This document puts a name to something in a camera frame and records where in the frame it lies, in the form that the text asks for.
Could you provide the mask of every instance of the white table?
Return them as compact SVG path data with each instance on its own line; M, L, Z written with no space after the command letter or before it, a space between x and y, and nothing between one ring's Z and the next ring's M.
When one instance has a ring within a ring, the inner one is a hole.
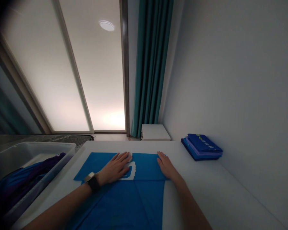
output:
M285 229L218 161L195 162L183 145L174 141L87 141L14 224L13 229L24 227L77 188L80 181L73 178L91 152L125 151L166 153L214 230ZM171 181L166 181L164 185L162 228L182 229L179 198Z

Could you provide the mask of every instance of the white cabinet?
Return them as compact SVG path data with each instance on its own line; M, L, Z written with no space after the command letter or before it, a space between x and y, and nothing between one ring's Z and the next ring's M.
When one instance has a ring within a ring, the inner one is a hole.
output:
M170 141L163 125L142 125L141 141Z

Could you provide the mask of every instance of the frosted glass door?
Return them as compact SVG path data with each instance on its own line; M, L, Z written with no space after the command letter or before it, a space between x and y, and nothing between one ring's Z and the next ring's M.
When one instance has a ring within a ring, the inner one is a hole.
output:
M2 33L52 130L89 131L51 0L17 3L10 6Z
M94 130L125 130L119 0L60 0ZM100 26L105 20L114 31Z

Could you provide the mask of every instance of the forearm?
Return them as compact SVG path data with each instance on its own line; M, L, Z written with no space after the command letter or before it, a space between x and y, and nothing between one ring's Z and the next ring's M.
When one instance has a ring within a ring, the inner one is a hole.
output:
M178 175L173 182L179 194L185 229L212 229L184 179Z
M23 229L58 229L73 215L77 208L90 196L92 190L87 183L66 195Z

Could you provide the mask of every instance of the hand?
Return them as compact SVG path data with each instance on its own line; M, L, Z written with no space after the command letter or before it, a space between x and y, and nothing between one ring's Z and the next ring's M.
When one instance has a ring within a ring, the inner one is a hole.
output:
M175 167L172 165L168 156L164 155L163 152L157 152L159 158L157 158L161 172L170 180L177 180L181 178Z
M117 153L98 173L96 178L100 186L112 183L120 179L128 172L129 167L124 168L124 165L131 159L129 152L122 154Z

